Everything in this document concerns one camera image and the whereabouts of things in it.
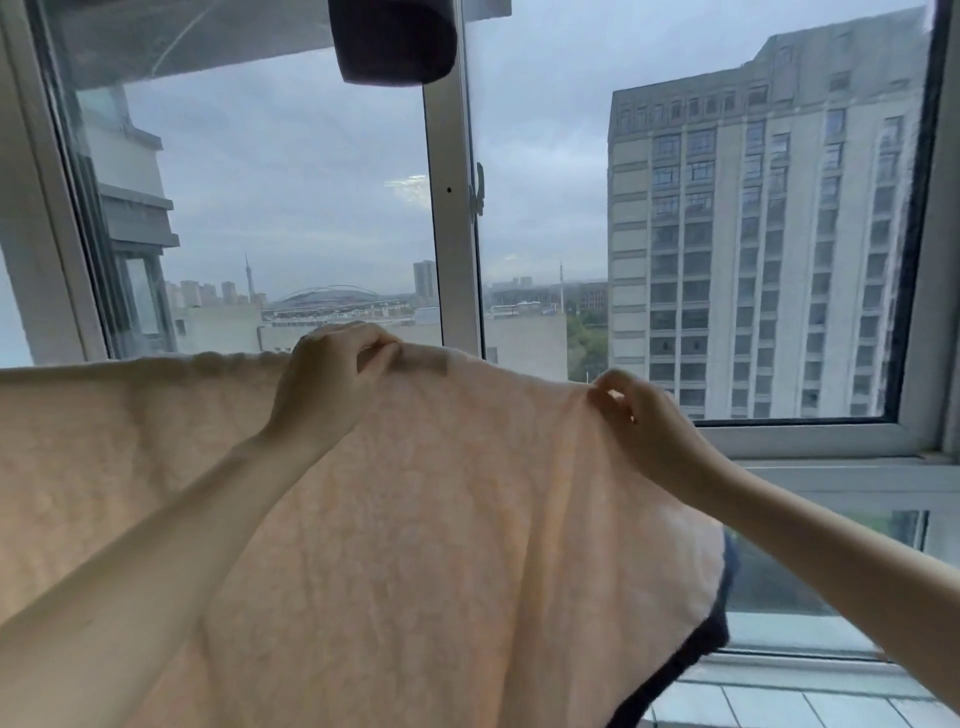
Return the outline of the dark hanging cloth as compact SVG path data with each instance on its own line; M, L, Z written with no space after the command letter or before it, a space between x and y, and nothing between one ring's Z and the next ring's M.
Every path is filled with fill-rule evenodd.
M459 38L452 0L327 0L342 80L422 87L446 78Z

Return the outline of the person's right hand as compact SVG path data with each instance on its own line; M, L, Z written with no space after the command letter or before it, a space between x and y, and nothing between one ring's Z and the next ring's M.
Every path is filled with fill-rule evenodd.
M702 506L709 489L720 481L728 460L670 394L651 385L652 411L647 415L650 449L621 448L643 478L687 505Z

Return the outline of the person's left hand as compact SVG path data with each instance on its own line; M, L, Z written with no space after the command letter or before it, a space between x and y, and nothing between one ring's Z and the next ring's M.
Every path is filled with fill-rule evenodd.
M402 341L378 324L327 324L294 346L264 437L311 462L336 446L367 410Z

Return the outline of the person's right forearm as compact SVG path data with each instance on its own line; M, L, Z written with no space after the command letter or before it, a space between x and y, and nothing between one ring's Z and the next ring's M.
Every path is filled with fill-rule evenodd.
M685 503L731 527L816 591L960 715L960 569L725 459Z

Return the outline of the tall grey building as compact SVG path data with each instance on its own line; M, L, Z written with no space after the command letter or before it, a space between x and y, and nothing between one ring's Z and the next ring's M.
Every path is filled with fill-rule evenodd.
M883 417L930 23L860 13L612 93L611 368L692 420Z

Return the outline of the grey building with balconies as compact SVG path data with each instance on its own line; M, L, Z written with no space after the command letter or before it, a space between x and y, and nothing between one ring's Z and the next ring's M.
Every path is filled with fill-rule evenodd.
M138 127L123 86L77 93L80 137L89 158L116 276L121 358L172 355L177 339L162 257L180 246L163 189L159 136Z

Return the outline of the person's left forearm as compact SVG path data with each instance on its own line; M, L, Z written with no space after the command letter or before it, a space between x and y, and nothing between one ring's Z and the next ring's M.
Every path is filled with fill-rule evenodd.
M265 428L0 626L0 728L123 728L277 502L351 430Z

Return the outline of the domed stadium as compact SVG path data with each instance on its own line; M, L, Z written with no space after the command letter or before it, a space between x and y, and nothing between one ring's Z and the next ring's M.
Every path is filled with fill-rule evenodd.
M415 293L380 294L348 284L308 287L265 303L261 319L264 324L279 327L377 321L407 317L418 301Z

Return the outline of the beige towel with dark trim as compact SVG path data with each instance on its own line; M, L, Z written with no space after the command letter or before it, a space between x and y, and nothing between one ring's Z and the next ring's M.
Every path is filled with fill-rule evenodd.
M0 622L255 433L285 360L0 370ZM731 537L586 385L395 363L125 728L635 728L726 647Z

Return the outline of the white window frame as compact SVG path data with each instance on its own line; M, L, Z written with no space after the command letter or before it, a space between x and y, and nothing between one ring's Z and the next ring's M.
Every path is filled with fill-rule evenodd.
M881 418L701 420L728 455L960 566L958 0L452 0L450 73L343 81L328 0L0 0L0 367L122 358L79 91L160 137L175 357L289 350L308 287L414 293L376 320L544 379L608 362L613 93L739 67L777 34L917 6L929 59ZM484 214L471 209L474 164Z

